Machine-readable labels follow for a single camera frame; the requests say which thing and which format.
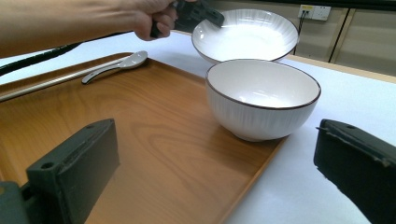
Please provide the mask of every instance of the table surface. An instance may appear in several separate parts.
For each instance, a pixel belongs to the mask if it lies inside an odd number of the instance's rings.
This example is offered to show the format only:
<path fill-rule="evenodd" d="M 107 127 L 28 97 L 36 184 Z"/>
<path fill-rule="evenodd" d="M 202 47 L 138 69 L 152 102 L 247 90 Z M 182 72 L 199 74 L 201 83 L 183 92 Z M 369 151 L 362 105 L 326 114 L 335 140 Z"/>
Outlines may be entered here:
<path fill-rule="evenodd" d="M 0 84 L 115 53 L 139 50 L 147 51 L 154 60 L 200 77 L 204 77 L 213 65 L 199 56 L 189 35 L 173 32 L 168 38 L 145 42 L 129 33 L 84 43 L 56 59 L 0 77 Z M 0 65 L 28 55 L 1 59 Z M 396 84 L 298 61 L 288 57 L 280 63 L 301 69 L 318 81 L 322 88 L 318 104 L 304 126 L 288 137 L 227 223 L 369 223 L 313 163 L 318 136 L 316 127 L 322 119 L 335 119 L 395 146 Z"/>

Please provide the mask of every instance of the beige wall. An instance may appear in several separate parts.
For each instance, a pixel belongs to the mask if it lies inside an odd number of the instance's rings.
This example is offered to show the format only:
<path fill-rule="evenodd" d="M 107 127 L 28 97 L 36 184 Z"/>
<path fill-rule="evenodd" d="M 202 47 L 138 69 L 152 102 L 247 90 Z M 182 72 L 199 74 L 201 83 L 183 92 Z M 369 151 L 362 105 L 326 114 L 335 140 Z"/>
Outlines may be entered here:
<path fill-rule="evenodd" d="M 298 27 L 300 5 L 257 1 L 212 0 L 219 11 L 257 8 L 275 12 Z M 323 62 L 330 60 L 335 38 L 339 34 L 346 10 L 332 7 L 327 21 L 304 20 L 296 55 Z M 372 72 L 396 76 L 396 12 L 357 9 L 350 25 L 336 46 L 339 51 L 332 62 Z"/>

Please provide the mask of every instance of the dark bowl rim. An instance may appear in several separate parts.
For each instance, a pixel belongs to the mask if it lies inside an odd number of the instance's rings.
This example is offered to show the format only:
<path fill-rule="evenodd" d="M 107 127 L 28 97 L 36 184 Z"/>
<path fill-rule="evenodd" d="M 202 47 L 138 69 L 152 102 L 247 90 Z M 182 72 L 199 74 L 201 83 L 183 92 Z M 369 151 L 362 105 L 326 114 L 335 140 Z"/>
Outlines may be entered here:
<path fill-rule="evenodd" d="M 240 11 L 240 10 L 256 10 L 256 11 L 269 12 L 269 13 L 275 14 L 275 15 L 277 15 L 277 16 L 279 16 L 279 17 L 285 19 L 286 21 L 289 21 L 289 22 L 291 23 L 291 25 L 294 27 L 294 29 L 296 30 L 296 32 L 297 32 L 297 41 L 296 41 L 296 44 L 293 46 L 293 48 L 291 48 L 291 50 L 289 50 L 288 52 L 286 52 L 285 54 L 283 54 L 283 55 L 281 55 L 281 56 L 279 56 L 279 57 L 277 57 L 277 58 L 274 58 L 274 59 L 271 59 L 271 60 L 265 60 L 265 61 L 273 62 L 273 61 L 277 61 L 277 60 L 279 60 L 279 59 L 281 59 L 281 58 L 284 58 L 286 55 L 288 55 L 289 53 L 291 53 L 291 52 L 294 50 L 294 48 L 297 46 L 297 44 L 300 42 L 300 35 L 299 35 L 298 29 L 297 29 L 297 27 L 294 25 L 294 23 L 291 22 L 291 20 L 289 20 L 289 19 L 287 19 L 287 18 L 285 18 L 285 17 L 283 17 L 283 16 L 281 16 L 281 15 L 275 13 L 275 12 L 268 11 L 268 10 L 264 10 L 264 9 L 256 9 L 256 8 L 238 8 L 238 9 L 232 9 L 232 10 L 223 11 L 223 12 L 221 12 L 221 14 L 223 14 L 224 12 Z M 193 29 L 193 31 L 192 31 L 192 33 L 191 33 L 191 43 L 192 43 L 192 45 L 194 46 L 195 50 L 198 51 L 201 55 L 203 55 L 203 56 L 205 56 L 206 58 L 208 58 L 209 60 L 211 60 L 211 61 L 213 61 L 213 62 L 216 62 L 216 63 L 222 63 L 222 62 L 230 61 L 230 60 L 226 60 L 226 61 L 219 61 L 219 60 L 216 60 L 216 59 L 214 59 L 214 58 L 212 58 L 212 57 L 209 57 L 209 56 L 205 55 L 205 54 L 202 53 L 200 50 L 198 50 L 198 48 L 195 46 L 194 39 L 193 39 L 193 37 L 194 37 L 194 32 L 197 30 L 197 27 L 198 27 L 199 25 L 201 25 L 203 22 L 204 22 L 204 21 L 199 22 L 198 25 L 195 26 L 195 28 Z"/>
<path fill-rule="evenodd" d="M 241 101 L 236 100 L 236 99 L 234 99 L 234 98 L 232 98 L 232 97 L 230 97 L 230 96 L 227 96 L 226 94 L 222 93 L 221 91 L 218 91 L 218 90 L 210 83 L 210 81 L 209 81 L 209 79 L 208 79 L 208 77 L 209 77 L 209 72 L 210 72 L 210 70 L 212 70 L 214 67 L 216 67 L 216 66 L 218 66 L 218 65 L 220 65 L 220 64 L 223 64 L 223 63 L 231 63 L 231 62 L 234 62 L 234 61 L 259 61 L 259 62 L 263 62 L 263 63 L 274 63 L 274 64 L 278 64 L 278 65 L 280 65 L 280 66 L 285 66 L 285 67 L 288 67 L 288 68 L 291 68 L 291 69 L 300 71 L 300 72 L 302 72 L 303 74 L 305 74 L 306 76 L 310 77 L 312 80 L 314 80 L 314 82 L 318 85 L 318 94 L 317 94 L 317 96 L 316 96 L 313 100 L 311 100 L 311 101 L 309 101 L 309 102 L 307 102 L 307 103 L 305 103 L 305 104 L 302 104 L 302 105 L 294 105 L 294 106 L 272 107 L 272 106 L 254 105 L 254 104 L 249 104 L 249 103 L 241 102 Z M 205 83 L 207 84 L 207 86 L 210 87 L 211 90 L 213 90 L 214 92 L 216 92 L 216 93 L 219 94 L 220 96 L 222 96 L 222 97 L 224 97 L 224 98 L 226 98 L 226 99 L 228 99 L 228 100 L 230 100 L 230 101 L 233 101 L 233 102 L 235 102 L 235 103 L 237 103 L 237 104 L 240 104 L 240 105 L 246 105 L 246 106 L 249 106 L 249 107 L 255 107 L 255 108 L 266 109 L 266 110 L 294 110 L 294 109 L 298 109 L 298 108 L 303 108 L 303 107 L 306 107 L 306 106 L 309 106 L 309 105 L 312 105 L 313 103 L 315 103 L 315 102 L 319 99 L 319 97 L 320 97 L 320 95 L 321 95 L 321 87 L 320 87 L 320 84 L 318 83 L 318 81 L 317 81 L 316 79 L 314 79 L 312 76 L 310 76 L 309 74 L 307 74 L 305 71 L 303 71 L 303 70 L 301 70 L 301 69 L 298 69 L 298 68 L 295 68 L 295 67 L 293 67 L 293 66 L 290 66 L 290 65 L 288 65 L 288 64 L 277 63 L 277 62 L 272 62 L 272 61 L 265 61 L 265 60 L 261 60 L 261 59 L 233 59 L 233 60 L 228 60 L 228 61 L 224 61 L 224 62 L 221 62 L 221 63 L 214 64 L 214 65 L 212 65 L 212 66 L 206 71 Z"/>

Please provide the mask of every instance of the white bowl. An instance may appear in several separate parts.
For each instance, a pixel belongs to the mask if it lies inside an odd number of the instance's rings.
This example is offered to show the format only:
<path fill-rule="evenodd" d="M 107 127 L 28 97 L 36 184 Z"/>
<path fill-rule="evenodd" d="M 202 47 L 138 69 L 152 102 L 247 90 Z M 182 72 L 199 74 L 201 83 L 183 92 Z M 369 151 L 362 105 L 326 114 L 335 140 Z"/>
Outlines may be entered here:
<path fill-rule="evenodd" d="M 222 12 L 221 28 L 201 21 L 192 32 L 192 44 L 211 63 L 233 59 L 275 61 L 297 45 L 296 27 L 273 12 L 237 9 Z"/>
<path fill-rule="evenodd" d="M 254 142 L 296 131 L 321 93 L 307 73 L 264 60 L 218 63 L 208 70 L 205 80 L 216 120 L 236 136 Z"/>

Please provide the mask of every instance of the wall outlet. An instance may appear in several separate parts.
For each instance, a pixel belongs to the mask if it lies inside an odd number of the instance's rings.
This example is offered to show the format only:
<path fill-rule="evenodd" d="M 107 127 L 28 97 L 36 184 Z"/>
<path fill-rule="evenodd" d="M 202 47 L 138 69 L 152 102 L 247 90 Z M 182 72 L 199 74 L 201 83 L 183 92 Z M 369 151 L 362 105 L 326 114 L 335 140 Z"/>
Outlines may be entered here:
<path fill-rule="evenodd" d="M 300 11 L 298 12 L 298 18 L 301 18 L 304 15 L 304 19 L 311 19 L 314 9 L 315 6 L 301 5 Z"/>
<path fill-rule="evenodd" d="M 312 20 L 318 20 L 318 21 L 326 21 L 327 18 L 329 17 L 330 14 L 330 9 L 331 7 L 319 7 L 316 6 L 314 8 L 314 11 L 312 13 Z"/>

